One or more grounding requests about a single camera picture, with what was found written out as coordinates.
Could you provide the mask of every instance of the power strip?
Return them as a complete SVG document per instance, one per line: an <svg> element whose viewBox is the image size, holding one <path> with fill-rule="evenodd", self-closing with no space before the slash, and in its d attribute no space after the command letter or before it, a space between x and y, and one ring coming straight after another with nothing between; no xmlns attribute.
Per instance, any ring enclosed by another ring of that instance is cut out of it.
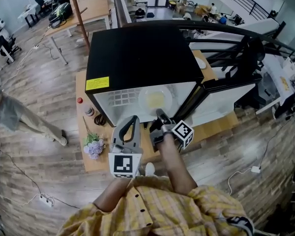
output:
<svg viewBox="0 0 295 236"><path fill-rule="evenodd" d="M47 198L44 194L39 196L39 200L49 207L54 207L54 200L52 198Z"/></svg>
<svg viewBox="0 0 295 236"><path fill-rule="evenodd" d="M251 172L253 173L260 173L261 169L257 166L252 166Z"/></svg>

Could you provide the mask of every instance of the gray pants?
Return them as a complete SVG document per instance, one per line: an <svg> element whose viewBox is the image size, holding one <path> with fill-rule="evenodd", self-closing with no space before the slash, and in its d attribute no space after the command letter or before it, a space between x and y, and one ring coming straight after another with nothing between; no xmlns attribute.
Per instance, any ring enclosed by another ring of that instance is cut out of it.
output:
<svg viewBox="0 0 295 236"><path fill-rule="evenodd" d="M45 137L50 136L60 142L62 138L61 129L48 123L26 107L24 107L22 112L20 122L16 128L17 130L36 133Z"/></svg>

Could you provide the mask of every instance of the wooden pole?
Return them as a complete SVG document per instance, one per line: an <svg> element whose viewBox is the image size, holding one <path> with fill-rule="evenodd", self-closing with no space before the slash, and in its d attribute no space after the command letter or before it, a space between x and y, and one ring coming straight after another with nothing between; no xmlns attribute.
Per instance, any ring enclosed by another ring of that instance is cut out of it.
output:
<svg viewBox="0 0 295 236"><path fill-rule="evenodd" d="M74 5L74 8L75 8L75 13L77 14L77 17L78 17L78 20L79 20L79 25L81 26L84 41L85 41L85 43L87 45L87 49L89 51L90 50L89 39L88 39L87 32L85 31L85 28L84 28L81 13L80 13L80 10L79 10L78 1L77 0L72 0L72 1L73 1L73 5Z"/></svg>

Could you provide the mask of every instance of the shoe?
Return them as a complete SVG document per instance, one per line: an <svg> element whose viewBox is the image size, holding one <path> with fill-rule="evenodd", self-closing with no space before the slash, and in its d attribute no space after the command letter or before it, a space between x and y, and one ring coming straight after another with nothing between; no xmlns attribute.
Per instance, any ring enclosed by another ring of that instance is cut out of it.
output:
<svg viewBox="0 0 295 236"><path fill-rule="evenodd" d="M62 137L62 138L60 139L60 144L61 144L62 146L66 146L66 145L68 144L68 140L67 140L65 137Z"/></svg>
<svg viewBox="0 0 295 236"><path fill-rule="evenodd" d="M54 138L52 138L50 135L46 135L45 136L45 138L48 140L48 141L50 141L50 142L54 142L55 141L55 139Z"/></svg>
<svg viewBox="0 0 295 236"><path fill-rule="evenodd" d="M67 133L63 129L61 130L61 136L67 139L67 143L69 142L69 139L67 137Z"/></svg>
<svg viewBox="0 0 295 236"><path fill-rule="evenodd" d="M153 176L155 173L155 167L152 163L147 163L146 165L146 177L147 176Z"/></svg>

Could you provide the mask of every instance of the yellow plaid shirt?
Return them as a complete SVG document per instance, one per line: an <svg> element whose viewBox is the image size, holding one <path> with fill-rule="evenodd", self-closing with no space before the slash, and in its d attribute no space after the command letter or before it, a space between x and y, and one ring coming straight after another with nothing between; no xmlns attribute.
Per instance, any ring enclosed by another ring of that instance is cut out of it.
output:
<svg viewBox="0 0 295 236"><path fill-rule="evenodd" d="M214 187L199 186L184 196L173 191L167 177L136 177L112 212L89 204L58 236L246 236L226 222L234 216L246 217L241 204Z"/></svg>

